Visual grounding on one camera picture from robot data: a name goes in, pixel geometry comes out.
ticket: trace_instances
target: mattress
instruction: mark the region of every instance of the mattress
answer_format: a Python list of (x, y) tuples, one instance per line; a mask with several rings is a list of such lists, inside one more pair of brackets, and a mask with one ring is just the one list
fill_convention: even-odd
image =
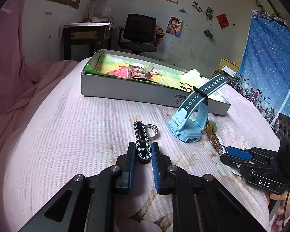
[[(86, 62), (51, 91), (24, 132), (0, 154), (0, 224), (5, 231), (18, 231), (74, 175), (88, 177), (115, 164), (135, 140), (137, 120), (158, 127), (155, 141), (173, 164), (196, 176), (214, 175), (270, 230), (263, 191), (221, 164), (205, 135), (183, 143), (171, 134), (168, 122), (175, 108), (82, 96), (80, 74)], [(221, 143), (277, 151), (279, 140), (260, 112), (229, 85), (219, 91), (231, 103), (226, 116), (209, 115)], [(115, 230), (172, 231), (172, 197), (157, 195), (151, 164), (137, 163), (131, 194), (115, 197)]]

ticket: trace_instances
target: chair seat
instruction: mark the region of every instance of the chair seat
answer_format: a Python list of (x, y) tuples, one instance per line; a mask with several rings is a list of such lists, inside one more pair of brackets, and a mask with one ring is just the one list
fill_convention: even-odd
[(151, 44), (142, 44), (142, 43), (131, 43), (131, 42), (120, 42), (120, 47), (122, 49), (127, 49), (131, 51), (140, 51), (140, 52), (156, 52), (157, 48)]

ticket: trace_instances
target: black and white braided cord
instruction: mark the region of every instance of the black and white braided cord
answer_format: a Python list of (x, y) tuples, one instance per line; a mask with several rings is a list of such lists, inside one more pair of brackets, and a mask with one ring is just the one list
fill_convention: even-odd
[[(144, 133), (146, 147), (141, 147), (141, 140), (140, 140), (140, 136), (139, 136), (138, 128), (137, 128), (138, 123), (142, 125), (142, 131)], [(134, 126), (134, 131), (135, 131), (136, 149), (138, 150), (138, 157), (142, 161), (148, 160), (149, 162), (152, 157), (152, 149), (149, 144), (145, 124), (142, 121), (135, 121), (133, 126)]]

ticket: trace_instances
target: blue curtain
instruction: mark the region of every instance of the blue curtain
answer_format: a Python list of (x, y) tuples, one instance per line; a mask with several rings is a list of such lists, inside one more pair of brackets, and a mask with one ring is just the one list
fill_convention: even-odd
[(279, 112), (290, 115), (290, 30), (253, 11), (233, 87), (278, 130)]

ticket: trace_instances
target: red paper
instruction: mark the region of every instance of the red paper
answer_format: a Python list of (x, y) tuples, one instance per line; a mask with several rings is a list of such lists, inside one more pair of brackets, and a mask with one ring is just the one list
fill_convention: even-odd
[(217, 16), (217, 20), (218, 20), (220, 27), (222, 29), (230, 26), (228, 19), (227, 19), (227, 16), (225, 14), (221, 14), (221, 15)]

